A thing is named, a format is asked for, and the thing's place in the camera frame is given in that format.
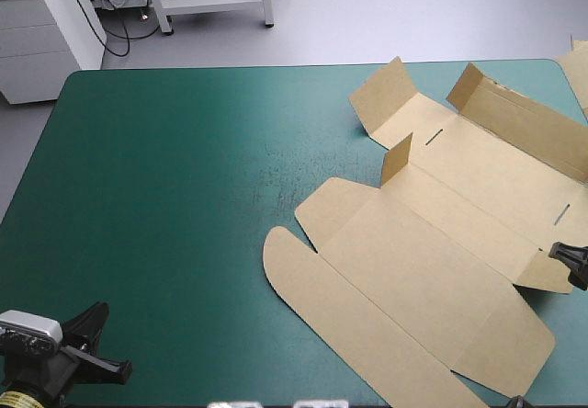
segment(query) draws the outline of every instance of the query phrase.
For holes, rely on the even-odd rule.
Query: yellow label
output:
[[[27,394],[18,391],[7,391],[0,395],[0,405],[12,408],[44,408],[39,402]]]

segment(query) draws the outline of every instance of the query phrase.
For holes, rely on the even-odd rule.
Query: white device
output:
[[[79,0],[106,42],[90,0]],[[98,70],[104,47],[75,0],[0,0],[0,92],[9,103],[54,100],[67,77]]]

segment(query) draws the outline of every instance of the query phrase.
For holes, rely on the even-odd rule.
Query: cardboard box flap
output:
[[[455,113],[424,96],[408,74],[400,58],[372,75],[349,101],[369,136],[386,149],[407,135],[425,144]]]
[[[507,396],[528,390],[538,372],[533,364],[545,363],[554,346],[507,278],[389,192],[372,196],[319,254],[448,368]],[[503,307],[510,320],[500,327],[500,346],[483,343]],[[532,334],[518,327],[529,319]],[[482,359],[497,355],[502,366],[484,369]],[[520,356],[532,358],[524,372],[515,364]]]
[[[550,258],[547,252],[537,250],[515,284],[531,289],[571,293],[572,285],[568,281],[569,274],[570,270],[563,263]]]
[[[412,141],[413,135],[410,134],[386,153],[384,156],[384,164],[382,165],[382,185],[386,184],[388,180],[393,178],[408,164],[408,156],[411,153]]]
[[[400,57],[377,70],[349,99],[364,128],[372,133],[418,91]]]
[[[584,116],[588,115],[588,41],[575,40],[573,50],[559,57],[558,63],[578,98]]]
[[[428,146],[413,145],[410,161],[536,249],[548,251],[556,235],[565,236],[565,222],[588,215],[577,199],[588,192],[584,185],[461,116]]]
[[[580,182],[588,179],[587,127],[499,85],[472,63],[447,100],[462,116],[545,164]]]
[[[486,407],[443,364],[286,229],[274,228],[267,236],[264,268],[277,294],[391,406]]]
[[[374,187],[329,178],[295,210],[312,245],[321,250],[361,207],[378,192]]]
[[[382,191],[421,215],[514,284],[558,293],[571,291],[570,272],[566,266],[551,258],[536,260],[537,244],[513,232],[501,220],[417,165],[408,164],[383,185]]]

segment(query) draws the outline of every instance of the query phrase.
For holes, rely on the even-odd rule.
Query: black clamp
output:
[[[504,408],[534,408],[534,406],[523,399],[523,396],[515,396]]]
[[[570,270],[570,284],[578,289],[588,289],[588,247],[554,243],[549,257],[560,260]]]

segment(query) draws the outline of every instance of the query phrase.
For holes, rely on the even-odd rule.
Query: gray floor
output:
[[[571,37],[588,39],[588,0],[274,0],[277,23],[261,11],[177,17],[175,34],[107,54],[104,68],[258,66],[553,58]],[[127,19],[131,35],[154,18]],[[117,20],[105,26],[119,30]],[[124,43],[110,46],[124,50]],[[52,103],[9,106],[0,99],[0,219],[50,115]]]

